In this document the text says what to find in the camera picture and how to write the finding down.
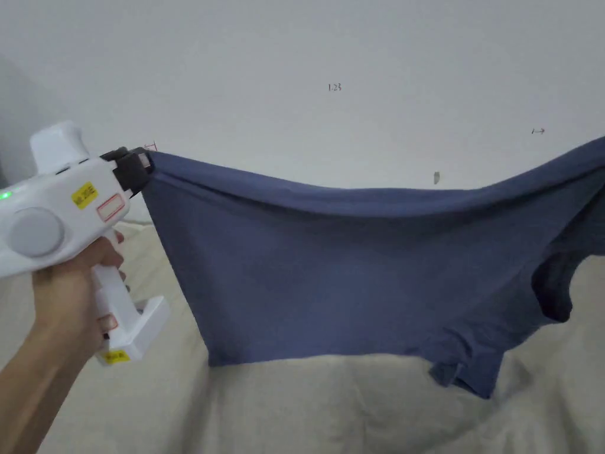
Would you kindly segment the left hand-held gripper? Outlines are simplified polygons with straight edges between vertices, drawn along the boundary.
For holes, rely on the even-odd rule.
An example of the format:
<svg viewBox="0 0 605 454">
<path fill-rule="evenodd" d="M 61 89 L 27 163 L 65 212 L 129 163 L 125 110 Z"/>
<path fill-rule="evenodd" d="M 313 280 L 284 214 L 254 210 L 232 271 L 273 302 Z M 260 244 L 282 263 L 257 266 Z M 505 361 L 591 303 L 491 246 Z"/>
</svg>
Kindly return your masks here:
<svg viewBox="0 0 605 454">
<path fill-rule="evenodd" d="M 150 150 L 95 156 L 73 122 L 33 134 L 37 174 L 1 192 L 1 277 L 72 259 L 98 238 L 116 244 L 114 226 L 155 170 Z M 116 268 L 93 268 L 103 365 L 142 359 L 170 317 L 163 296 L 133 301 Z"/>
</svg>

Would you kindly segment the person's left hand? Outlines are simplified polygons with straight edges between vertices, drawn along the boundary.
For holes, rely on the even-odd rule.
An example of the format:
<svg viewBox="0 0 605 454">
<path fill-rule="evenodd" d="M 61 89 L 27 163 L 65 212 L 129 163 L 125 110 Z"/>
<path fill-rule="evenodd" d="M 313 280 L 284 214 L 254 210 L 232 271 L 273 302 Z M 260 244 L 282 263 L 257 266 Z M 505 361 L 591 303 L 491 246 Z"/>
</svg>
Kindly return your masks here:
<svg viewBox="0 0 605 454">
<path fill-rule="evenodd" d="M 74 258 L 33 272 L 33 330 L 44 334 L 62 353 L 90 358 L 103 342 L 93 268 L 120 268 L 122 263 L 120 253 L 102 236 Z"/>
</svg>

